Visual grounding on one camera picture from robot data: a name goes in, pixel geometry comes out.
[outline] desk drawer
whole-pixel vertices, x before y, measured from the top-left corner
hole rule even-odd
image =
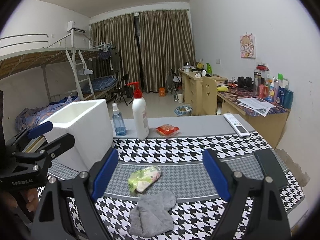
[[[190,79],[190,89],[193,93],[196,93],[196,82],[193,79]]]
[[[193,113],[195,113],[195,110],[196,110],[196,104],[195,104],[195,102],[194,102],[194,100],[193,100],[193,99],[191,99],[191,100],[190,100],[190,106],[192,107],[192,111],[193,111]]]
[[[196,103],[196,91],[190,90],[190,100],[193,101],[193,103]]]

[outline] remote control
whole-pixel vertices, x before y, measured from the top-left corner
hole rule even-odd
[[[223,116],[240,137],[246,137],[250,135],[246,128],[244,128],[244,126],[233,114],[223,114]]]

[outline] curtain rod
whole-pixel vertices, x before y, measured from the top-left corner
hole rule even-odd
[[[103,22],[103,21],[105,21],[105,20],[112,19],[112,18],[119,17],[119,16],[123,16],[123,15],[127,15],[127,14],[136,14],[136,13],[140,13],[140,12],[153,12],[153,11],[171,11],[171,10],[172,10],[172,11],[177,11],[177,10],[183,11],[183,10],[186,10],[187,12],[190,11],[190,9],[155,9],[155,10],[137,11],[137,12],[132,12],[132,13],[120,14],[120,15],[117,15],[117,16],[113,16],[113,17],[110,17],[110,18],[103,19],[103,20],[98,21],[98,22],[90,23],[89,26],[90,26],[91,24]]]

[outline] bed ladder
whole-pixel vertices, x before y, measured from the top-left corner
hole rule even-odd
[[[82,63],[76,63],[76,55],[75,55],[76,52],[78,52]],[[93,99],[96,99],[96,97],[94,95],[94,92],[93,92],[93,88],[92,88],[91,79],[90,79],[89,74],[87,74],[87,75],[86,74],[81,74],[81,75],[87,76],[87,78],[82,79],[80,81],[79,81],[79,78],[78,78],[77,65],[82,65],[84,70],[89,70],[88,67],[87,67],[87,64],[84,61],[84,58],[82,56],[81,51],[78,50],[78,51],[75,51],[74,53],[73,52],[71,52],[71,53],[72,53],[72,59],[70,57],[70,54],[69,54],[68,50],[66,50],[66,55],[67,55],[68,61],[69,61],[70,65],[71,65],[71,67],[72,67],[73,75],[75,76],[76,88],[77,88],[77,92],[78,92],[78,96],[79,96],[80,100],[84,101],[84,100],[87,100],[90,97],[93,97]],[[90,87],[91,94],[84,98],[82,90],[81,90],[80,83],[81,82],[85,82],[85,81],[89,82],[89,87]]]

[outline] air conditioner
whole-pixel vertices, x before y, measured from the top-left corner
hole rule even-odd
[[[75,21],[68,22],[68,28],[67,28],[68,33],[71,33],[71,30],[75,30],[76,32],[80,32],[80,33],[86,32],[86,30],[77,27]]]

